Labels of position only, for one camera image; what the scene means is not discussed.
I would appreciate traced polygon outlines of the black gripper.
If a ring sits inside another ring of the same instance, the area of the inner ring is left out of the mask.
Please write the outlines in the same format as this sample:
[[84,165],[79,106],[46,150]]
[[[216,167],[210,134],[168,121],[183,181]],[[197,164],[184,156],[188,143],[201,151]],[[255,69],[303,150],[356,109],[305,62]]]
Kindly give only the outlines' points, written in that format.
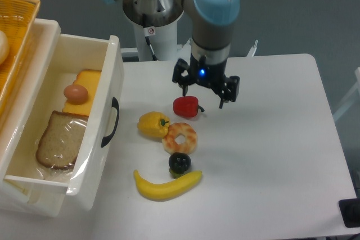
[[217,64],[209,64],[207,60],[204,55],[196,58],[192,53],[190,63],[179,58],[174,67],[172,82],[179,85],[183,96],[186,96],[188,86],[192,84],[212,89],[215,94],[220,94],[219,108],[222,109],[225,103],[237,100],[240,77],[226,77],[227,59]]

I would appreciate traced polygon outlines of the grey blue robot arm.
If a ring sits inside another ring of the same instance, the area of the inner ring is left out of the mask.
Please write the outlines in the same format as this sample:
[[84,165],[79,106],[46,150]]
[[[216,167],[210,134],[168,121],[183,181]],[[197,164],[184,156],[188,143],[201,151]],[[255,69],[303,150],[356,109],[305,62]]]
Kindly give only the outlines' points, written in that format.
[[193,24],[190,60],[177,61],[172,81],[183,93],[197,84],[211,89],[222,103],[236,100],[240,79],[226,77],[225,69],[240,0],[122,1],[128,18],[144,27],[168,24],[179,15],[188,14]]

